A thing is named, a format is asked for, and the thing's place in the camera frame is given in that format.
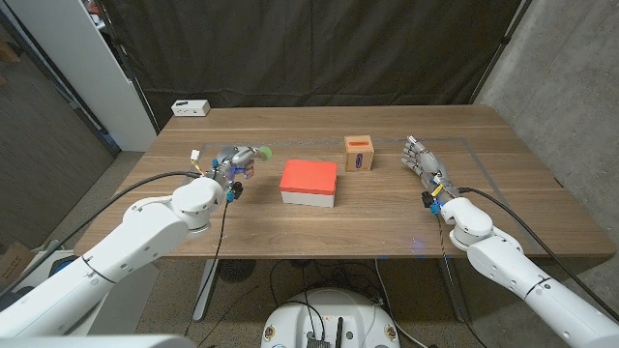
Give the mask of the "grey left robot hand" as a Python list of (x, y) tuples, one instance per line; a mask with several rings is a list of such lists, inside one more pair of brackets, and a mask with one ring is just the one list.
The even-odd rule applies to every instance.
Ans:
[(243, 185), (236, 180), (238, 175), (249, 179), (254, 174), (254, 160), (269, 160), (272, 150), (246, 146), (228, 146), (221, 149), (212, 161), (212, 167), (206, 177), (218, 182), (226, 195), (226, 201), (238, 199), (243, 192)]

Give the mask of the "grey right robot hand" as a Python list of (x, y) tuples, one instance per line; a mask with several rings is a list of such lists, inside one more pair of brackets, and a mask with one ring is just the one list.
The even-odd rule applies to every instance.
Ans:
[(420, 177), (425, 188), (422, 192), (424, 206), (438, 215), (447, 202), (459, 196), (445, 165), (413, 135), (407, 136), (402, 151), (402, 163)]

